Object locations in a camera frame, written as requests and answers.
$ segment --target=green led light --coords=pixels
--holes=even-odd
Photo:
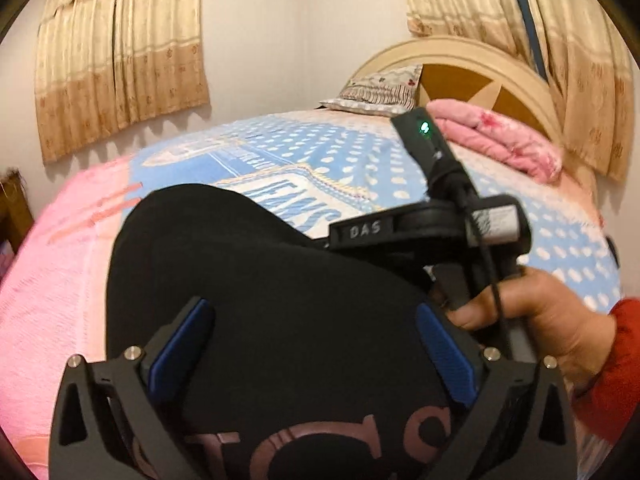
[[[427,138],[431,138],[431,129],[429,127],[429,123],[427,121],[424,121],[421,125],[420,125],[420,132],[422,133],[423,137],[427,137]]]

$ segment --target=red flower print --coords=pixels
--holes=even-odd
[[[480,115],[480,120],[482,121],[482,124],[484,124],[484,126],[487,126],[489,128],[497,128],[498,126],[500,126],[500,120],[493,114],[483,112]]]

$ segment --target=blue gripper pad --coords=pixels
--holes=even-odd
[[[200,358],[215,319],[207,300],[192,298],[172,323],[151,338],[140,366],[151,403],[157,406],[175,397]]]
[[[422,303],[415,321],[420,340],[449,395],[469,408],[478,397],[484,364],[478,343],[455,327],[439,308]]]

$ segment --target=curtain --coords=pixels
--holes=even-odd
[[[47,0],[35,97],[44,163],[209,102],[200,0]]]
[[[622,37],[597,0],[529,4],[562,126],[565,166],[593,193],[593,170],[623,182],[634,101]],[[408,26],[416,36],[483,41],[534,67],[517,0],[408,0]]]

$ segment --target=wire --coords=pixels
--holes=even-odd
[[[469,222],[471,231],[478,242],[478,248],[480,249],[480,255],[484,262],[482,269],[484,270],[485,277],[491,286],[491,292],[494,297],[495,309],[498,313],[498,328],[500,329],[500,342],[502,343],[502,353],[507,359],[512,359],[513,354],[511,352],[511,344],[508,337],[509,327],[507,325],[507,319],[504,316],[504,309],[502,307],[502,300],[500,299],[500,289],[498,288],[498,273],[495,270],[494,257],[489,250],[482,231],[478,225],[476,217],[473,215],[473,211],[468,205],[466,194],[463,189],[457,190],[455,194],[455,203],[462,210],[466,220]]]

